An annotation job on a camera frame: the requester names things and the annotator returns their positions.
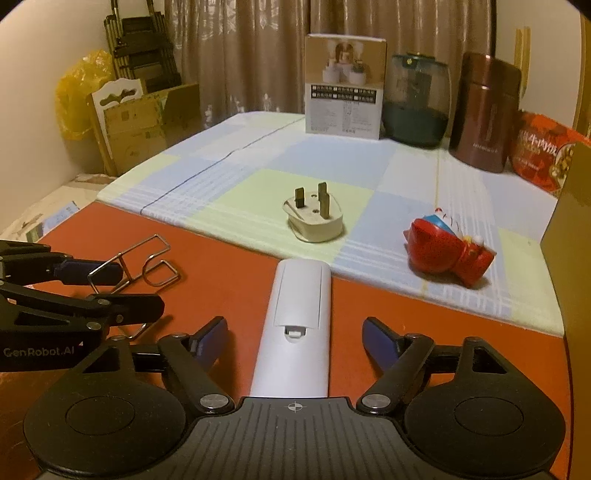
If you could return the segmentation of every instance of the brown thermos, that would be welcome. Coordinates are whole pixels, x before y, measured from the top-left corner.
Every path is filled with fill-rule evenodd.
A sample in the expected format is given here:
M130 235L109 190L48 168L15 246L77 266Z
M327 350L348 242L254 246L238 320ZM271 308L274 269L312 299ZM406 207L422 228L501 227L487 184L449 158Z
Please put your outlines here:
M521 71L482 53L465 53L449 151L481 170L502 172L519 110Z

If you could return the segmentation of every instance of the doraemon figurine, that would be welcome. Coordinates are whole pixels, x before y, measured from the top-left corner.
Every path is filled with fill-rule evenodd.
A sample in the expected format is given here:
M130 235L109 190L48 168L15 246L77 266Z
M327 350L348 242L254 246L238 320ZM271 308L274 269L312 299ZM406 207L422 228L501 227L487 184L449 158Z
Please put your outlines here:
M466 287L482 278L496 252L480 236L464 236L456 221L438 208L432 215L417 218L404 232L410 262L419 271L454 272Z

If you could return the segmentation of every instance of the curtain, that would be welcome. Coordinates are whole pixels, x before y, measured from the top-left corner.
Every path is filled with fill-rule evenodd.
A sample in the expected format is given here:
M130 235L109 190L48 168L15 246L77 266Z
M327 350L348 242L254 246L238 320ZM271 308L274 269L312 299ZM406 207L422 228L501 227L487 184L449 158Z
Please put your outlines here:
M493 49L495 0L165 0L184 83L198 83L204 127L239 112L304 111L307 33L382 37L388 55L450 66L452 112L462 54Z

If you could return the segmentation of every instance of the orange table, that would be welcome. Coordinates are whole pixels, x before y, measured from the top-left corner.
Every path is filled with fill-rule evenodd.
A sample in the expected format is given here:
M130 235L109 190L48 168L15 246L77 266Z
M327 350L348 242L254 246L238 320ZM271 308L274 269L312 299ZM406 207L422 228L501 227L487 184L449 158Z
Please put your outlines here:
M171 244L165 257L180 267L183 279L160 292L166 303L165 318L141 341L178 331L193 333L212 317L223 315L232 332L231 342L211 375L235 399L247 395L277 259L99 203L74 215L44 242L55 251L79 258L106 260L154 233ZM90 293L88 287L55 282L44 288L70 295ZM130 289L149 290L145 284ZM563 339L334 278L329 393L348 396L353 403L376 379L361 343L362 322L368 316L381 319L398 333L420 332L441 344L460 345L466 336L480 336L491 343L562 411L567 435L552 472L566 480L571 399ZM34 478L37 470L22 438L22 417L58 375L60 372L0 375L0 432L6 432L0 433L0 478Z

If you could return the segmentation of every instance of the yellow plastic bag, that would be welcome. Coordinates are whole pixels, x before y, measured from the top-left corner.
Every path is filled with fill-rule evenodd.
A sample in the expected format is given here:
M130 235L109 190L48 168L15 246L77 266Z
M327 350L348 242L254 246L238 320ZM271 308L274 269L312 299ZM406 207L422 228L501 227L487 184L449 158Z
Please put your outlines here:
M97 50L79 61L61 78L56 87L56 115L62 136L82 140L91 130L88 94L115 80L109 53Z

